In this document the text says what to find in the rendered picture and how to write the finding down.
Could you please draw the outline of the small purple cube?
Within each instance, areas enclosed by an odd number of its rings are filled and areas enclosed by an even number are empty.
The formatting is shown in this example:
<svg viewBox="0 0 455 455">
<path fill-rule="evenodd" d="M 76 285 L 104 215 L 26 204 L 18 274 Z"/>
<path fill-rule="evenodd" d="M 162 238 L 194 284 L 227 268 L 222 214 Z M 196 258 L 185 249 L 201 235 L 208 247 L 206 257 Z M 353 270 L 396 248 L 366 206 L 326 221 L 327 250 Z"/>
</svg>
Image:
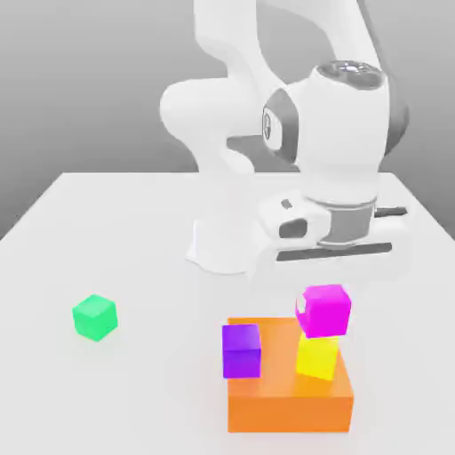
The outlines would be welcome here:
<svg viewBox="0 0 455 455">
<path fill-rule="evenodd" d="M 260 377 L 261 341 L 257 324 L 222 326 L 222 367 L 225 379 Z"/>
</svg>

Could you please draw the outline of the small green cube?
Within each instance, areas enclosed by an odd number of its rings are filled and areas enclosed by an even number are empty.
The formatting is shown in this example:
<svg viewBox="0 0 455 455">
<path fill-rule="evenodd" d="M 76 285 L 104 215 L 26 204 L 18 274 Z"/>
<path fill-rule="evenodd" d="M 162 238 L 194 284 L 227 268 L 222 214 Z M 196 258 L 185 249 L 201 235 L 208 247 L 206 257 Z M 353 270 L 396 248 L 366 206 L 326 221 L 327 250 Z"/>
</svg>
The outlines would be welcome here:
<svg viewBox="0 0 455 455">
<path fill-rule="evenodd" d="M 93 294 L 72 308 L 76 332 L 93 341 L 100 341 L 118 325 L 114 301 Z"/>
</svg>

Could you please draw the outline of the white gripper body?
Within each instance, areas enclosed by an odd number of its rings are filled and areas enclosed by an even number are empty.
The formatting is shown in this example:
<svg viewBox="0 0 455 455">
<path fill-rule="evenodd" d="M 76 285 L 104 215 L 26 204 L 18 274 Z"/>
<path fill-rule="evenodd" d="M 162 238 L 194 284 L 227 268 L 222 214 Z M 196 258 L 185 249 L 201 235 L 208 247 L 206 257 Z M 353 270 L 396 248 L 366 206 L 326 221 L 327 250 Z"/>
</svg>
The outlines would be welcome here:
<svg viewBox="0 0 455 455">
<path fill-rule="evenodd" d="M 371 235 L 350 249 L 280 251 L 264 235 L 253 241 L 250 281 L 260 285 L 323 285 L 393 280 L 407 273 L 411 256 L 408 232 Z"/>
</svg>

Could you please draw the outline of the small magenta cube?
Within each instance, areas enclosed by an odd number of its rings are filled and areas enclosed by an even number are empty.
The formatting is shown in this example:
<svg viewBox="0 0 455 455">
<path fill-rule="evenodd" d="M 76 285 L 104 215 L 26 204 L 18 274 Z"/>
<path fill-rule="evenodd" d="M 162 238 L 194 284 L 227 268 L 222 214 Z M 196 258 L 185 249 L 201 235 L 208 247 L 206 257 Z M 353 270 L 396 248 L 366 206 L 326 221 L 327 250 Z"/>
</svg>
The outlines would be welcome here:
<svg viewBox="0 0 455 455">
<path fill-rule="evenodd" d="M 351 312 L 351 299 L 340 284 L 308 286 L 302 293 L 305 309 L 295 315 L 309 339 L 344 336 Z"/>
</svg>

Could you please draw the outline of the small yellow cube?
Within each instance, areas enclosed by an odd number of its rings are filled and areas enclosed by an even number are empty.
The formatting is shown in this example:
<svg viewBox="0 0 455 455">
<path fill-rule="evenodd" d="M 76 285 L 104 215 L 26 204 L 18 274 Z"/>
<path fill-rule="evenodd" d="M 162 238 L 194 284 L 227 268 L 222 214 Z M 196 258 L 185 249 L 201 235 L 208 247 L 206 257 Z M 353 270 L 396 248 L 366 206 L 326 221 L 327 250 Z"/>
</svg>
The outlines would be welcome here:
<svg viewBox="0 0 455 455">
<path fill-rule="evenodd" d="M 339 338 L 308 338 L 301 333 L 296 372 L 317 379 L 332 381 L 339 351 Z"/>
</svg>

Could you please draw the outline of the large orange box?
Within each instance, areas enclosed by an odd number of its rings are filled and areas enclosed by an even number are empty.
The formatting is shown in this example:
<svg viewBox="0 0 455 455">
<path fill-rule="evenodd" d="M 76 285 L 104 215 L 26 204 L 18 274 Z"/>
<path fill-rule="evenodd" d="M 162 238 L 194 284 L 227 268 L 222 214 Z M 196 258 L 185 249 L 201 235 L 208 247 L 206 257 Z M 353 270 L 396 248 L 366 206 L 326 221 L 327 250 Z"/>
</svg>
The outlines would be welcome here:
<svg viewBox="0 0 455 455">
<path fill-rule="evenodd" d="M 261 376 L 227 381 L 230 433 L 346 433 L 354 391 L 342 354 L 331 381 L 296 373 L 300 327 L 291 317 L 230 317 L 229 324 L 255 323 L 261 338 Z"/>
</svg>

